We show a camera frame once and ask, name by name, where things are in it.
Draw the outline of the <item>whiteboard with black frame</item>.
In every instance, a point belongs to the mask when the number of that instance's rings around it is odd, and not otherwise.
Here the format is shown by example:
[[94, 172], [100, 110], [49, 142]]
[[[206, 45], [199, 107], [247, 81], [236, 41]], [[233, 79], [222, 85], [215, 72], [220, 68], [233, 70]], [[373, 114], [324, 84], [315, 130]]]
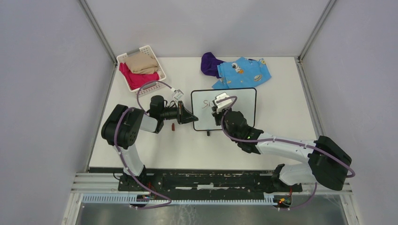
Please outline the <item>whiteboard with black frame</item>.
[[232, 110], [240, 111], [247, 120], [248, 125], [252, 127], [255, 125], [257, 103], [257, 90], [255, 88], [194, 90], [191, 92], [192, 113], [199, 119], [193, 122], [195, 131], [217, 131], [222, 129], [216, 125], [211, 107], [216, 96], [224, 92], [229, 96], [237, 97]]

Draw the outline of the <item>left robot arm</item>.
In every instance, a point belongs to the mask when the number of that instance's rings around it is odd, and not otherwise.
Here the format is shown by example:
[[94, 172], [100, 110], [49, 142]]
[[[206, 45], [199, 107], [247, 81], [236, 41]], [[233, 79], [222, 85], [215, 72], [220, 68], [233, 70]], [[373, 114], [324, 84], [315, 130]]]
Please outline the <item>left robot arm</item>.
[[148, 111], [117, 104], [102, 126], [102, 139], [115, 148], [124, 173], [131, 176], [129, 184], [136, 191], [142, 191], [147, 186], [147, 177], [142, 175], [145, 165], [135, 145], [139, 131], [157, 134], [165, 120], [176, 120], [178, 124], [199, 120], [182, 101], [174, 101], [172, 105], [166, 103], [164, 97], [156, 95], [151, 97]]

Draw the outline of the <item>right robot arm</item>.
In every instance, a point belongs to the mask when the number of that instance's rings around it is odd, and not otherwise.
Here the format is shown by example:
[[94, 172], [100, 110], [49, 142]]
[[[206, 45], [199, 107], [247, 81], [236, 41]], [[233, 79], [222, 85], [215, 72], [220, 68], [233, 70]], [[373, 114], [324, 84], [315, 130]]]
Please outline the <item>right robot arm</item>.
[[215, 123], [225, 135], [246, 153], [276, 155], [298, 162], [296, 165], [279, 164], [271, 178], [276, 191], [299, 183], [317, 182], [341, 191], [345, 180], [353, 176], [349, 170], [351, 157], [327, 136], [314, 141], [278, 138], [247, 124], [240, 111], [219, 110], [212, 107]]

